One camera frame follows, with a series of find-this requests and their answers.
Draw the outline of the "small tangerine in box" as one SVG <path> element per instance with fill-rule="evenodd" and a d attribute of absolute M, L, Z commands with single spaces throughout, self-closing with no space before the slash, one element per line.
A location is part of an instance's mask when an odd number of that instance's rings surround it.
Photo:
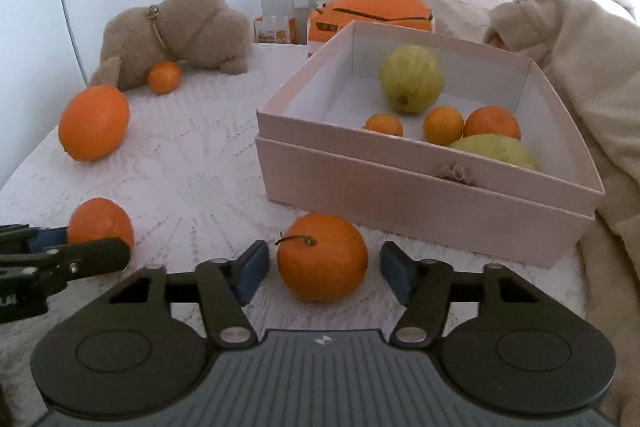
<path fill-rule="evenodd" d="M 369 117 L 366 123 L 362 126 L 364 130 L 373 132 L 403 136 L 404 128 L 400 120 L 390 114 L 375 114 Z"/>

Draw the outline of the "middle tangerine in box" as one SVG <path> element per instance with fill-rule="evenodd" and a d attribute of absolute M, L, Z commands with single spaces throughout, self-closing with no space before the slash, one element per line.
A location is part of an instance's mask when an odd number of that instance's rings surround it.
<path fill-rule="evenodd" d="M 451 106 L 438 106 L 423 121 L 423 134 L 428 143 L 448 146 L 462 137 L 464 119 Z"/>

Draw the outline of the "pink cardboard box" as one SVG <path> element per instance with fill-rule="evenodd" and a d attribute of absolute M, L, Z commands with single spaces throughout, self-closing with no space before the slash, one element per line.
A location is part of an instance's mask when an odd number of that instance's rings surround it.
<path fill-rule="evenodd" d="M 442 104 L 497 105 L 515 116 L 532 170 L 364 129 L 387 109 L 378 73 L 403 44 L 426 46 L 445 77 Z M 478 43 L 355 22 L 301 67 L 257 114 L 256 146 L 276 202 L 399 235 L 550 267 L 591 225 L 604 188 L 588 147 L 547 77 L 526 57 Z"/>

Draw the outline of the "orange paper bag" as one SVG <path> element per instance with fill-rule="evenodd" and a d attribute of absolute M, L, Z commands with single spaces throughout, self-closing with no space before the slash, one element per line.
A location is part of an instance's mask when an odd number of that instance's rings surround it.
<path fill-rule="evenodd" d="M 254 20 L 256 43 L 292 44 L 296 41 L 295 18 L 288 15 L 261 16 Z"/>

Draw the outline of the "beige blanket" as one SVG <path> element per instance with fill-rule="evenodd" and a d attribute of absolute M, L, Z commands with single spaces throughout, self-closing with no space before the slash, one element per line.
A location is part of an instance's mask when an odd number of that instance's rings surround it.
<path fill-rule="evenodd" d="M 485 42 L 533 60 L 558 91 L 605 195 L 579 242 L 588 321 L 614 346 L 602 411 L 639 422 L 639 28 L 590 0 L 515 0 L 489 14 Z"/>

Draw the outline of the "green pear in box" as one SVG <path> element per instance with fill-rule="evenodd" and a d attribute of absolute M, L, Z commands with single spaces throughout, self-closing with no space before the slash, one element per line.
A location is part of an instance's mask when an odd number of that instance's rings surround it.
<path fill-rule="evenodd" d="M 406 114 L 421 113 L 434 105 L 445 83 L 435 55 L 417 44 L 404 44 L 390 52 L 378 78 L 390 107 Z"/>

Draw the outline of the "orange gift box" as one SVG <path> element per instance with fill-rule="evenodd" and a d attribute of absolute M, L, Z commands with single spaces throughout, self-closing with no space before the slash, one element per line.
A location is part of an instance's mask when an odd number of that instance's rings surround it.
<path fill-rule="evenodd" d="M 351 22 L 369 22 L 434 29 L 434 15 L 420 0 L 332 0 L 311 12 L 307 25 L 307 52 L 314 54 Z"/>

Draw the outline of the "small tangerine by plush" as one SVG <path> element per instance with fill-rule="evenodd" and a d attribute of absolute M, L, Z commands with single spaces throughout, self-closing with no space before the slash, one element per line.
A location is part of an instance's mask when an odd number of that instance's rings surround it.
<path fill-rule="evenodd" d="M 158 95 L 175 91 L 181 83 L 180 67 L 171 61 L 155 64 L 149 71 L 148 85 L 152 92 Z"/>

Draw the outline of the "large orange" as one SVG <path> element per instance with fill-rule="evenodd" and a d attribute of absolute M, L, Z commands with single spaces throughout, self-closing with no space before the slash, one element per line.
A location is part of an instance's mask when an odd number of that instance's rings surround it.
<path fill-rule="evenodd" d="M 58 123 L 58 141 L 76 161 L 96 161 L 122 143 L 129 124 L 126 96 L 110 86 L 88 87 L 68 103 Z"/>

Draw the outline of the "tangerine with stem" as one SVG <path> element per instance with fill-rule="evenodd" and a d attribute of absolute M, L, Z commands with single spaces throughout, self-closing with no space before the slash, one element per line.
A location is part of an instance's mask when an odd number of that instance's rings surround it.
<path fill-rule="evenodd" d="M 311 303 L 335 303 L 352 295 L 368 269 L 368 248 L 348 221 L 307 213 L 277 240 L 281 279 L 292 293 Z"/>

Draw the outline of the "white pillow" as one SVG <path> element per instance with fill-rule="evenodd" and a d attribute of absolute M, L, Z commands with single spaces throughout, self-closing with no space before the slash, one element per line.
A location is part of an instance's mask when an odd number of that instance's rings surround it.
<path fill-rule="evenodd" d="M 435 31 L 465 40 L 480 40 L 489 12 L 509 0 L 420 0 L 433 12 Z"/>

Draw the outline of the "brown plush toy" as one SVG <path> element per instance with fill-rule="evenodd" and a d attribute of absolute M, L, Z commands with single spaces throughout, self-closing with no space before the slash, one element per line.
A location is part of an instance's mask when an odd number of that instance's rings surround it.
<path fill-rule="evenodd" d="M 250 21 L 224 0 L 164 0 L 137 6 L 106 24 L 100 64 L 89 84 L 137 89 L 163 61 L 241 75 L 247 72 L 251 47 Z"/>

